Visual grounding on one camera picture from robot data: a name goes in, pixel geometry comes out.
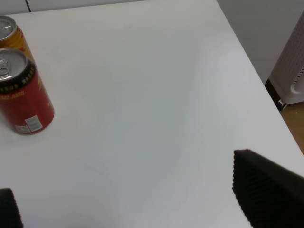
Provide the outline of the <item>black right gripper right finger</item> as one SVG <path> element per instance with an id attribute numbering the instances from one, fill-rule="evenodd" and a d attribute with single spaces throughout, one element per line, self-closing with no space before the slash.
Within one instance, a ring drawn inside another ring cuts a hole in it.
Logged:
<path id="1" fill-rule="evenodd" d="M 232 190 L 254 228 L 302 228 L 304 179 L 251 150 L 235 150 Z"/>

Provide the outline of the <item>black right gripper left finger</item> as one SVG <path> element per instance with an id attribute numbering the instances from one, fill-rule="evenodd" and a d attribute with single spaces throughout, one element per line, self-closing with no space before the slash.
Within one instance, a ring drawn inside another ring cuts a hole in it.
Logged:
<path id="1" fill-rule="evenodd" d="M 23 228 L 21 215 L 10 188 L 0 189 L 0 227 Z"/>

